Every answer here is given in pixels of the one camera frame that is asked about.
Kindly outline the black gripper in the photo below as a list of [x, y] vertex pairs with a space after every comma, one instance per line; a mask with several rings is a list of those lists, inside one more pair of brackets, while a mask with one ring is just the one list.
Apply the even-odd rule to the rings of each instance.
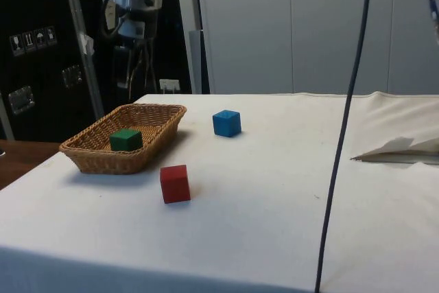
[[154, 70], [154, 43], [145, 39], [121, 36], [115, 45], [117, 86], [127, 89], [134, 68], [134, 54], [139, 54], [143, 66], [143, 92], [156, 91], [156, 75]]

